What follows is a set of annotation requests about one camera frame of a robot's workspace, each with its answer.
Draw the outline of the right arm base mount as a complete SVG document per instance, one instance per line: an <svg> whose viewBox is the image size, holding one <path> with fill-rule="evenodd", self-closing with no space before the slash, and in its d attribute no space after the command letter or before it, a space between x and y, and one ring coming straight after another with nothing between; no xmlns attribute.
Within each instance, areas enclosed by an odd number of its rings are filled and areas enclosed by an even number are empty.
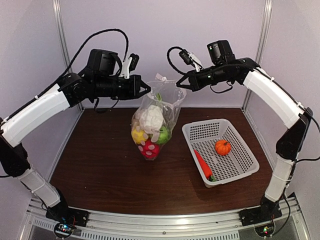
<svg viewBox="0 0 320 240"><path fill-rule="evenodd" d="M282 216L279 200L273 202L264 196L259 206L245 208L238 214L243 227L268 222Z"/></svg>

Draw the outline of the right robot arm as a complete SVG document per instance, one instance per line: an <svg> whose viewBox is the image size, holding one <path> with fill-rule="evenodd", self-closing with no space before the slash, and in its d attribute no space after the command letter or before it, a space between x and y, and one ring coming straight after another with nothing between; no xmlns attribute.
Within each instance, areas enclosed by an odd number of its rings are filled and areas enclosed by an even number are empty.
<svg viewBox="0 0 320 240"><path fill-rule="evenodd" d="M204 68L193 53L180 49L179 56L194 69L183 73L176 83L177 87L196 92L221 82L237 82L258 95L286 127L276 143L275 169L256 210L258 219L266 221L276 212L279 200L292 179L313 112L296 101L253 59L236 58L227 40L209 43L207 50L213 65Z"/></svg>

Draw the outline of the red pepper toy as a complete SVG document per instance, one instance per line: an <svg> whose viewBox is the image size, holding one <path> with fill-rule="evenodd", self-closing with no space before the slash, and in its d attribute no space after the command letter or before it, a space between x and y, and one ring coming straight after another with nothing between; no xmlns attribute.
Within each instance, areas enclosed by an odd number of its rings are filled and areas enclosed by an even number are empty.
<svg viewBox="0 0 320 240"><path fill-rule="evenodd" d="M145 141L144 145L138 145L138 149L147 160L155 159L160 153L160 146L150 140Z"/></svg>

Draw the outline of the orange pumpkin toy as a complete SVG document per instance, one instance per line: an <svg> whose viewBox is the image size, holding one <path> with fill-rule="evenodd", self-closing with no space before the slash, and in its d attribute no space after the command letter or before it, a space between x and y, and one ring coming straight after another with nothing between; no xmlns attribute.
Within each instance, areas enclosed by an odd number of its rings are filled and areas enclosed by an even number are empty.
<svg viewBox="0 0 320 240"><path fill-rule="evenodd" d="M218 140L215 143L215 151L220 155L220 156L225 156L227 155L232 149L231 143L225 139Z"/></svg>

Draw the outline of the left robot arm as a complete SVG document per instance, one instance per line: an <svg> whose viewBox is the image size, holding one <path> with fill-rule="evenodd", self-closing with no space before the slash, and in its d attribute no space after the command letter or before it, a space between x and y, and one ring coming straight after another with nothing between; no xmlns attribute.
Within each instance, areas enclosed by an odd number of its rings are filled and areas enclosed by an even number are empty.
<svg viewBox="0 0 320 240"><path fill-rule="evenodd" d="M4 172L17 178L38 196L61 222L72 218L63 196L28 162L22 140L44 122L88 99L135 100L150 92L142 77L131 74L140 57L130 54L121 61L113 51L93 49L79 73L64 73L27 106L0 122L0 163Z"/></svg>

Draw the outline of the orange carrot toy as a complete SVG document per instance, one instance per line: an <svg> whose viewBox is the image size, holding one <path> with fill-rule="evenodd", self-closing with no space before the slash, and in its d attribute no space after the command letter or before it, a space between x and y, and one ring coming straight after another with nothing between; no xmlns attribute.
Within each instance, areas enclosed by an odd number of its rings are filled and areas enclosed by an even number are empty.
<svg viewBox="0 0 320 240"><path fill-rule="evenodd" d="M202 158L202 156L198 153L197 150L193 150L195 155L196 155L196 158L198 160L198 163L200 164L200 167L205 175L205 177L210 181L213 177L213 173L212 173L212 170L211 168L208 166L208 164L204 161L204 159Z"/></svg>

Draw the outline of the white cauliflower toy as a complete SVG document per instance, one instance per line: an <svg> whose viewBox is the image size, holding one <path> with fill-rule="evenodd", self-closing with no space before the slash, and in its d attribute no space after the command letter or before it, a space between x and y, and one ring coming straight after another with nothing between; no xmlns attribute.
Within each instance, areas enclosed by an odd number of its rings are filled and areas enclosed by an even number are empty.
<svg viewBox="0 0 320 240"><path fill-rule="evenodd" d="M142 99L137 118L139 126L147 134L158 132L164 124L162 103L148 94Z"/></svg>

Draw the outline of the green pepper toy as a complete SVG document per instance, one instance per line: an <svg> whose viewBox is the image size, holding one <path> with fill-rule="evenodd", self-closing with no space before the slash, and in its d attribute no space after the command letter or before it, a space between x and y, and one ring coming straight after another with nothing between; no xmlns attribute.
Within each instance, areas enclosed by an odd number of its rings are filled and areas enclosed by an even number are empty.
<svg viewBox="0 0 320 240"><path fill-rule="evenodd" d="M151 142L158 145L163 145L166 144L170 139L171 131L165 125L163 125L159 132L151 137Z"/></svg>

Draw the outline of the green lettuce leaf toy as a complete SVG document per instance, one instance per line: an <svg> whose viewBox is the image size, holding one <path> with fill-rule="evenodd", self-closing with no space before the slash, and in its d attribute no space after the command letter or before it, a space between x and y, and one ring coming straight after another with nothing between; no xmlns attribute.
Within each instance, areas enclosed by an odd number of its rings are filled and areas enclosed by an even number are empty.
<svg viewBox="0 0 320 240"><path fill-rule="evenodd" d="M216 181L217 181L213 175L211 175L211 176L208 178L208 180L209 180L210 182L216 182Z"/></svg>

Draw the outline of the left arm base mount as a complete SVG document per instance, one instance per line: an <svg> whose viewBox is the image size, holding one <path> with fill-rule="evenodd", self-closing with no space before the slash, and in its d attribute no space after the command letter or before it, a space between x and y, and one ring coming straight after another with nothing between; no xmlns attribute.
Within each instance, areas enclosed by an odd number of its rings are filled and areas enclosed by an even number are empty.
<svg viewBox="0 0 320 240"><path fill-rule="evenodd" d="M45 217L72 226L86 227L89 212L72 207L54 206L47 209Z"/></svg>

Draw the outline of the yellow apple toy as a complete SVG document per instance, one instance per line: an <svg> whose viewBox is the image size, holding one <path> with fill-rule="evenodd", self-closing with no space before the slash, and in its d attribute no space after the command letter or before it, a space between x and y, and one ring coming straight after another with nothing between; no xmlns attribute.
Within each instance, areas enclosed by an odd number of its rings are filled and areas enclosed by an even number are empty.
<svg viewBox="0 0 320 240"><path fill-rule="evenodd" d="M134 128L131 131L131 137L137 145L142 146L145 146L147 140L149 139L149 135L143 129L140 128Z"/></svg>

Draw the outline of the clear dotted zip bag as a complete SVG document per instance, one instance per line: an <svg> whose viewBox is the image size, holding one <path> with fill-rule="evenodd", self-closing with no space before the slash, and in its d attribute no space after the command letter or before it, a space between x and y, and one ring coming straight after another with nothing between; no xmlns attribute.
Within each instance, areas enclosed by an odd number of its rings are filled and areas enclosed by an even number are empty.
<svg viewBox="0 0 320 240"><path fill-rule="evenodd" d="M147 84L151 91L143 98L131 119L131 137L147 161L155 160L162 147L171 139L181 105L187 96L176 80L156 74Z"/></svg>

